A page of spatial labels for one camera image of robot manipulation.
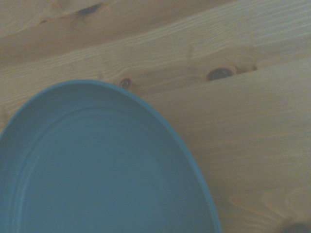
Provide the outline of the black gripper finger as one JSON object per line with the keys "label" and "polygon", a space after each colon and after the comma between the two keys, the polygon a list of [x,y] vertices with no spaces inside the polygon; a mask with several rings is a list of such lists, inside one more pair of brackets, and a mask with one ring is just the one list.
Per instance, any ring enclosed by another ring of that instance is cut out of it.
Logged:
{"label": "black gripper finger", "polygon": [[293,223],[284,228],[282,233],[311,233],[311,227],[307,223]]}

